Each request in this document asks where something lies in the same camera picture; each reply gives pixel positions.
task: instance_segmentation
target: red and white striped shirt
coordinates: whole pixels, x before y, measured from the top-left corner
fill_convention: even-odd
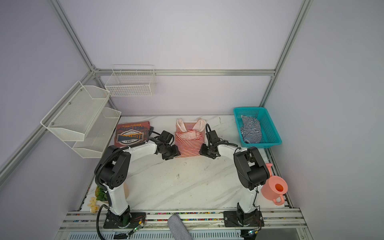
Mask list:
[[[197,122],[183,122],[176,120],[175,144],[180,151],[178,157],[199,156],[201,145],[205,142],[205,120],[199,118]]]

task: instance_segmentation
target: marble tabletop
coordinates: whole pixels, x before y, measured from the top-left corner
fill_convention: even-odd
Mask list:
[[[166,130],[174,134],[177,118],[184,122],[202,118],[212,130],[216,130],[220,138],[240,146],[233,115],[121,117],[119,123],[149,121],[154,131],[161,133]],[[264,161],[268,162],[264,149],[259,151]],[[244,188],[238,179],[233,159],[196,156],[164,161],[160,154],[131,161],[125,183],[131,210],[233,209]],[[94,196],[95,188],[93,182],[82,211],[89,211],[87,204]],[[262,195],[258,196],[257,201],[262,209],[284,207],[276,206]]]

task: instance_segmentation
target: teal basket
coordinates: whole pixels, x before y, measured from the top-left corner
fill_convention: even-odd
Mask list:
[[[239,131],[242,147],[269,148],[274,145],[281,144],[281,138],[277,133],[276,127],[273,124],[267,109],[257,108],[257,107],[235,108],[233,110],[233,113],[235,114],[237,130]],[[243,126],[243,121],[241,116],[253,117],[260,121],[260,126],[262,129],[262,135],[263,135],[260,143],[248,144],[244,142],[243,136],[241,135],[241,132],[240,132],[240,128]]]

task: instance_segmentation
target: striped cloth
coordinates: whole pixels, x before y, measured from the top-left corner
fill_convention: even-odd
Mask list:
[[[183,122],[176,120],[175,144],[180,151],[178,157],[199,156],[201,145],[205,142],[205,120],[199,118],[197,122]]]
[[[262,128],[259,120],[252,117],[241,116],[243,126],[240,128],[243,141],[248,144],[257,144],[262,140]]]

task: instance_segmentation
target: two-tier mesh shelf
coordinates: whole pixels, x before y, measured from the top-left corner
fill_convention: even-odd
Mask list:
[[[152,96],[156,87],[153,65],[111,65],[105,89],[112,97]]]
[[[60,100],[59,112],[53,116],[56,105],[40,123],[82,158],[100,158],[121,112],[105,108],[108,90],[77,82],[69,92],[73,94]]]

